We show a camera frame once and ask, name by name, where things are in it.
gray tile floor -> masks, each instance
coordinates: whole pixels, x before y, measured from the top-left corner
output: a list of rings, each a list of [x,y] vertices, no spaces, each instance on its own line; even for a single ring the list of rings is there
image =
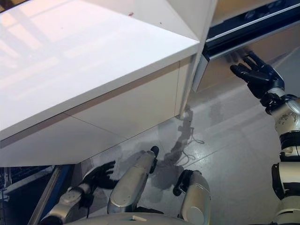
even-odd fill
[[[143,151],[160,148],[140,206],[177,216],[183,195],[172,189],[184,169],[199,170],[211,189],[211,224],[269,223],[279,200],[271,185],[271,166],[280,143],[271,116],[243,81],[231,78],[190,95],[183,120],[172,118],[82,162],[82,172],[116,160],[119,179]],[[110,190],[97,190],[91,217],[106,213]]]

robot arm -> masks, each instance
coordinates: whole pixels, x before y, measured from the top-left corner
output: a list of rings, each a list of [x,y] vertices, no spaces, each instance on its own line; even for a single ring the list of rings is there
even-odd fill
[[[41,220],[41,225],[61,225],[78,219],[79,212],[87,211],[93,203],[93,192],[97,187],[113,189],[117,180],[111,180],[115,161],[91,169],[77,187],[70,187],[59,202]]]
[[[282,77],[253,52],[249,52],[243,60],[250,68],[240,63],[232,65],[230,69],[247,82],[253,95],[273,116],[281,142],[281,162],[272,167],[273,189],[281,200],[274,222],[300,224],[299,98],[285,94]]]

white countertop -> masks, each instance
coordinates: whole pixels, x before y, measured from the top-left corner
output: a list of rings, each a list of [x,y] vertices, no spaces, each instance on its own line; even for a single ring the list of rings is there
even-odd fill
[[[84,0],[34,2],[0,15],[1,139],[198,51],[197,40]]]

cabinet door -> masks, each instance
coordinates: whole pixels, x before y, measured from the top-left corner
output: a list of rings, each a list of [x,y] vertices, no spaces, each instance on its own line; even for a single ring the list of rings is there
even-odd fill
[[[63,113],[57,117],[52,125],[7,146],[1,142],[0,166],[75,164],[125,140]]]
[[[73,109],[66,114],[122,137],[133,137],[174,116],[178,67],[178,62],[169,65],[148,75],[146,82],[142,78],[137,87],[81,112]]]

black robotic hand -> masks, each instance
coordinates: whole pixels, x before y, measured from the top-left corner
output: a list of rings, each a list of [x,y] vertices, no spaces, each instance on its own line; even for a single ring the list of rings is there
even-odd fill
[[[254,52],[250,51],[243,58],[244,64],[230,66],[231,71],[239,78],[247,82],[252,94],[262,99],[264,94],[273,88],[285,89],[285,83],[281,76],[271,67],[262,61]]]
[[[116,161],[106,163],[102,166],[96,167],[86,174],[83,178],[82,183],[87,183],[94,190],[97,187],[105,189],[114,189],[117,185],[118,180],[110,179],[110,174],[113,173],[113,168]]]

